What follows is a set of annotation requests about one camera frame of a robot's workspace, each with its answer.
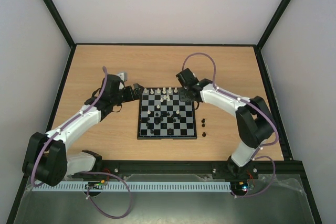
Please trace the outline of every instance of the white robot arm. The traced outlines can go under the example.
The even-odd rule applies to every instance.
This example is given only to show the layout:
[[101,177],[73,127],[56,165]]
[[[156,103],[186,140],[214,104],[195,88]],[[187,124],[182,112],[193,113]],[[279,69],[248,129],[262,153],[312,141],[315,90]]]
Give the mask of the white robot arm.
[[273,121],[265,101],[261,97],[253,99],[240,97],[227,90],[216,88],[208,79],[199,81],[189,68],[181,71],[176,77],[182,85],[179,92],[180,100],[210,103],[237,119],[239,136],[242,141],[229,159],[238,168],[245,166],[258,146],[272,135],[273,129],[262,116],[242,101],[253,103]]
[[[137,83],[134,84],[134,89],[131,86],[125,86],[126,72],[117,75],[107,74],[106,76],[106,82],[103,85],[104,79],[99,99],[95,97],[98,91],[96,90],[92,97],[85,102],[85,105],[65,123],[46,134],[37,132],[31,136],[23,164],[25,174],[33,174],[40,181],[54,186],[64,176],[92,170],[98,163],[97,161],[101,160],[100,155],[90,151],[82,151],[78,154],[67,154],[67,151],[85,131],[113,112],[113,107],[138,100],[142,89]],[[50,142],[48,149],[46,149],[48,153],[43,153],[34,172],[38,155],[43,151],[44,144],[48,141]]]

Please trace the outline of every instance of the white wall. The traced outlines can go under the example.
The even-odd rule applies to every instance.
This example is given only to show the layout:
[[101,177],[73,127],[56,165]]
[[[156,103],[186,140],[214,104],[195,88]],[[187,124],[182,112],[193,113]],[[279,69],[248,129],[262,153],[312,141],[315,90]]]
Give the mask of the white wall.
[[281,0],[53,0],[75,42],[256,44]]
[[295,159],[323,223],[335,223],[336,0],[292,0],[263,54]]
[[46,129],[69,50],[42,0],[0,0],[0,223],[22,179],[29,137]]

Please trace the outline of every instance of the black chess piece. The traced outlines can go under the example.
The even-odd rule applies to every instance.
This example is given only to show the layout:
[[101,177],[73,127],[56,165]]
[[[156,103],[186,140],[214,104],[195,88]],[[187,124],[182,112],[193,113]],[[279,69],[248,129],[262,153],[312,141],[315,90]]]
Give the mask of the black chess piece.
[[154,123],[155,123],[156,125],[158,125],[158,124],[160,123],[160,121],[161,121],[160,118],[155,118],[155,119],[154,119]]

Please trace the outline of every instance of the chessboard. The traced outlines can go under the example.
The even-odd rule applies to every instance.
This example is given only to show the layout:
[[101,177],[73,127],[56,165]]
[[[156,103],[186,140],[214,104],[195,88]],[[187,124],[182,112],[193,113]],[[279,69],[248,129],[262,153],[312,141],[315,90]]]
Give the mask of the chessboard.
[[194,103],[177,88],[145,88],[140,96],[138,139],[196,139]]

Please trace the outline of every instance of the black and white checkered board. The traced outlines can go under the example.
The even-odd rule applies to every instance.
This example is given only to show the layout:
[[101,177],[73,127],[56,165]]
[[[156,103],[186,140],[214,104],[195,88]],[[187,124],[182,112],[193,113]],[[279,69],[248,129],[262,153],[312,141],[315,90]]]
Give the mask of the black and white checkered board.
[[[142,93],[139,104],[139,122],[138,122],[138,139],[163,139],[163,138],[178,138],[178,139],[196,139],[196,120],[195,108],[193,102],[181,102],[179,93],[167,93],[170,96],[170,101],[163,100],[163,88],[157,93],[157,88],[147,88],[147,93]],[[159,124],[155,124],[154,120],[162,116]]]

